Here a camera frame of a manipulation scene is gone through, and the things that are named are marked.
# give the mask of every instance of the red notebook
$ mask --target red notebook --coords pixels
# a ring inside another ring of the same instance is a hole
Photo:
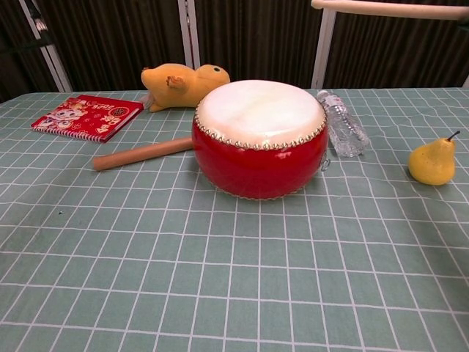
[[[79,95],[68,98],[31,127],[44,133],[107,142],[143,108],[136,101]]]

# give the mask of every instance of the water bottle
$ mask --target water bottle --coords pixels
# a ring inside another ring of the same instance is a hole
[[[360,155],[369,145],[369,138],[359,121],[349,114],[342,99],[327,90],[317,94],[328,121],[329,139],[338,155]]]

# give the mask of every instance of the stuffed toy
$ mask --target stuffed toy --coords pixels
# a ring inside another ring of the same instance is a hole
[[[196,70],[181,64],[144,68],[141,81],[149,90],[143,99],[151,112],[170,107],[196,107],[205,95],[230,82],[219,66],[203,65]]]

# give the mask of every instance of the drum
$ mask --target drum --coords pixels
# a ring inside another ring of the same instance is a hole
[[[301,88],[274,81],[235,81],[196,107],[196,160],[209,181],[232,195],[274,199],[297,191],[325,160],[325,112]]]

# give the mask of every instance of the drumstick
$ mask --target drumstick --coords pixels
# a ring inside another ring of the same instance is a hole
[[[99,156],[93,159],[93,167],[96,171],[102,171],[116,166],[157,158],[158,156],[182,152],[192,148],[193,145],[191,137],[178,138],[168,142],[150,144],[136,149]]]
[[[461,21],[469,18],[469,7],[392,4],[358,0],[311,0],[314,9],[329,9],[357,15]]]

